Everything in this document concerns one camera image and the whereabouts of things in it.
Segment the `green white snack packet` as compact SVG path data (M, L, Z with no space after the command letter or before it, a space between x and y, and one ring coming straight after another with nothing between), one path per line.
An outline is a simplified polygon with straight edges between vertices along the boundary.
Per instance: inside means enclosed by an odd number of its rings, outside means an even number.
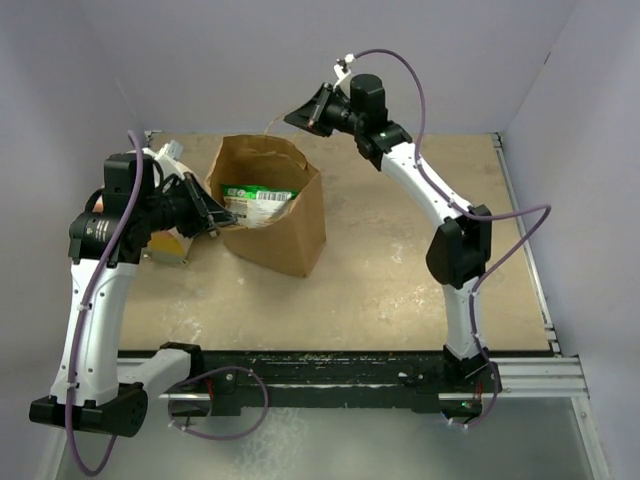
M236 221L230 228L266 227L289 212L299 192L260 185L221 185L226 208Z

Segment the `brown paper bag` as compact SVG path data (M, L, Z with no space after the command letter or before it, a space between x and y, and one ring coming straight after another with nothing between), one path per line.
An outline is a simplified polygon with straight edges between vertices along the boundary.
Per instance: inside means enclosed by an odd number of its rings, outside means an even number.
M321 174L303 152L292 141L268 134L225 136L205 179L205 188L225 206L222 184L299 192L276 222L252 229L227 226L221 237L229 251L245 260L308 277L326 242L326 229Z

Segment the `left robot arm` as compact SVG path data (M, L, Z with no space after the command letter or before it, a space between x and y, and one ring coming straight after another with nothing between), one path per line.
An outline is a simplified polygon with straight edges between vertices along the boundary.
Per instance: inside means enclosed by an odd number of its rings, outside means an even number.
M122 319L143 250L156 232L194 238L235 222L180 162L145 152L114 154L104 185L69 228L72 300L65 346L48 395L32 401L34 423L131 438L151 401L206 378L200 346L167 342L128 373L118 371Z

